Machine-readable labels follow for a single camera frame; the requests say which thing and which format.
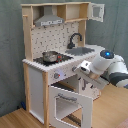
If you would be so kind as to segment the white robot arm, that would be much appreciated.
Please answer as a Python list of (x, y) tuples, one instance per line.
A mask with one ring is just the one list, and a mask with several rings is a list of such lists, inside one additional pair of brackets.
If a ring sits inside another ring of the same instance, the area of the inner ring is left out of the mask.
[(116, 87), (128, 86), (128, 68), (124, 59), (109, 50), (102, 50), (91, 62), (84, 60), (74, 72), (98, 89), (108, 83)]

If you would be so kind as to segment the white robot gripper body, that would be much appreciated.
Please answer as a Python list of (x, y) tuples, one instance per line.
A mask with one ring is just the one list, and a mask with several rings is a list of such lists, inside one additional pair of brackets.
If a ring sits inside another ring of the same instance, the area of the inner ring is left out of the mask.
[(90, 65), (91, 63), (89, 61), (84, 60), (81, 64), (77, 66), (75, 72), (77, 74), (83, 73), (85, 75), (88, 75), (91, 72)]

